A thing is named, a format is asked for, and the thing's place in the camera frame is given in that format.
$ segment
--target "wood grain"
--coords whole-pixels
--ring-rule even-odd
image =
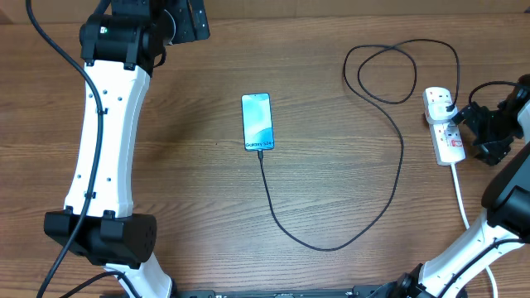
[[[143,105],[132,173],[135,212],[158,220],[162,267],[182,290],[348,288],[394,280],[432,259],[464,230],[451,171],[436,164],[422,114],[424,88],[454,90],[449,50],[403,47],[419,77],[406,103],[383,105],[405,139],[396,196],[372,229],[338,252],[310,251],[275,226],[258,159],[243,149],[241,94],[272,96],[276,149],[265,153],[265,167],[279,220],[300,239],[333,247],[386,204],[400,154],[388,120],[341,79],[349,48],[418,37],[449,42],[462,63],[462,107],[476,85],[528,72],[528,26],[524,15],[232,20],[212,22],[208,41],[169,48]],[[45,29],[79,56],[79,25]],[[0,47],[0,296],[31,297],[60,250],[42,232],[42,220],[61,208],[74,173],[83,82],[31,27],[0,26],[0,36],[7,41]],[[350,58],[353,81],[370,53]],[[362,79],[378,96],[398,100],[411,87],[412,67],[388,53],[367,65]],[[509,91],[492,87],[476,100],[494,107]],[[471,220],[484,185],[505,164],[469,158],[458,165]],[[502,296],[528,295],[528,260],[524,248],[492,266]],[[50,296],[98,272],[68,256]],[[490,297],[483,274],[468,289],[471,297]],[[112,279],[79,297],[110,291],[119,291]]]

